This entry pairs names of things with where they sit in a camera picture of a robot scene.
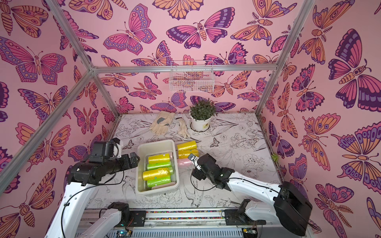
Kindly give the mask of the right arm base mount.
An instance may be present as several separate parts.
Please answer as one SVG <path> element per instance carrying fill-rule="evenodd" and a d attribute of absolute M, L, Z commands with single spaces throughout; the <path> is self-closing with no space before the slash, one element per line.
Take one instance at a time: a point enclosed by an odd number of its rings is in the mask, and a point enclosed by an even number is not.
<path fill-rule="evenodd" d="M 225 209 L 221 212 L 221 216 L 225 219 L 228 226 L 252 226 L 266 225 L 266 220 L 252 220 L 244 212 L 238 209 Z"/>

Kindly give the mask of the pink bag roll bottom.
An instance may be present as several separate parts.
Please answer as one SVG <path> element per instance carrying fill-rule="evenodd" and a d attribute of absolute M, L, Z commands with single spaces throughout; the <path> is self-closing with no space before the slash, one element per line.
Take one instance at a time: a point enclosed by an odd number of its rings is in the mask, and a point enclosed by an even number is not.
<path fill-rule="evenodd" d="M 166 183 L 166 184 L 154 186 L 152 189 L 165 188 L 165 187 L 173 186 L 175 184 L 176 184 L 176 182 L 173 181 L 173 182 L 169 182 L 169 183 Z"/>

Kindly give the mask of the green bag roll bottom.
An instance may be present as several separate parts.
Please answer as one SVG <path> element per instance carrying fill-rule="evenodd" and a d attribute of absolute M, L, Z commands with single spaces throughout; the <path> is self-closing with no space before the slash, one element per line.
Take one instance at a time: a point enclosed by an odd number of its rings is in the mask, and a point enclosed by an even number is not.
<path fill-rule="evenodd" d="M 171 176 L 164 176 L 164 177 L 148 180 L 146 184 L 148 188 L 153 188 L 155 186 L 165 185 L 171 182 L 172 182 Z"/>

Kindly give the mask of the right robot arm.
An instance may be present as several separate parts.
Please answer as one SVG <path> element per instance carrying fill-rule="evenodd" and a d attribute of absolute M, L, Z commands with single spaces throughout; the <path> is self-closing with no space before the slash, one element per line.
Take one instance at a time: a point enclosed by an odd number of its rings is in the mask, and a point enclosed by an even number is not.
<path fill-rule="evenodd" d="M 287 181 L 282 184 L 266 183 L 247 177 L 233 169 L 221 168 L 209 154 L 201 157 L 191 154 L 188 159 L 194 165 L 191 174 L 194 178 L 209 179 L 214 185 L 213 188 L 242 193 L 269 206 L 269 211 L 260 215 L 254 211 L 254 207 L 249 207 L 251 201 L 245 199 L 236 216 L 245 215 L 252 221 L 273 219 L 297 236 L 306 235 L 313 206 L 292 183 Z"/>

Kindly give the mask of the pink bag roll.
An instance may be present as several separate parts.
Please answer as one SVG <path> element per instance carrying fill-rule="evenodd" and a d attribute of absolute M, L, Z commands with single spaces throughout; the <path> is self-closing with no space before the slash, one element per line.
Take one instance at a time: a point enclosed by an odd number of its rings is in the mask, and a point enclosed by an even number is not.
<path fill-rule="evenodd" d="M 169 183 L 166 183 L 166 184 L 154 186 L 152 189 L 165 188 L 165 187 L 173 186 L 175 184 L 176 184 L 176 182 L 173 181 L 173 182 L 169 182 Z"/>
<path fill-rule="evenodd" d="M 177 164 L 178 166 L 187 167 L 193 165 L 193 162 L 189 159 L 178 159 Z"/>

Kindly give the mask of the yellow bag roll small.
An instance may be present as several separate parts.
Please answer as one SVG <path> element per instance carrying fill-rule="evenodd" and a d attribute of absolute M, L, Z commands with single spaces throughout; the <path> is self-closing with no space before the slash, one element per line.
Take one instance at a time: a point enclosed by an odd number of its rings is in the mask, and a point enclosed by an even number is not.
<path fill-rule="evenodd" d="M 152 155 L 148 157 L 149 164 L 167 163 L 170 162 L 171 155 L 169 153 Z"/>

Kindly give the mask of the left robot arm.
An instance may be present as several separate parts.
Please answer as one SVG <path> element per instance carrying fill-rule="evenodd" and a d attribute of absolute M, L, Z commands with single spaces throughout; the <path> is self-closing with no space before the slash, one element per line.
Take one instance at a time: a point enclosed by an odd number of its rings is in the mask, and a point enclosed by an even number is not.
<path fill-rule="evenodd" d="M 120 154 L 106 152 L 88 155 L 72 167 L 67 177 L 63 200 L 47 230 L 47 238 L 73 238 L 78 229 L 86 205 L 94 191 L 102 186 L 112 186 L 110 180 L 102 182 L 106 175 L 115 176 L 138 166 L 140 158 L 135 153 Z M 117 203 L 106 210 L 106 214 L 88 228 L 82 237 L 102 238 L 119 224 L 130 220 L 130 209 L 126 203 Z"/>

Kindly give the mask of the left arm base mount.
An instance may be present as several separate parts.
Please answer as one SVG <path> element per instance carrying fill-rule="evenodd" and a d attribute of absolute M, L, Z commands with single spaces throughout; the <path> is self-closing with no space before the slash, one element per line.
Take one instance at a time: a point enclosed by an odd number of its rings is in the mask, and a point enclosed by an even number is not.
<path fill-rule="evenodd" d="M 122 212 L 122 218 L 118 227 L 143 227 L 146 221 L 147 211 L 136 210 Z"/>

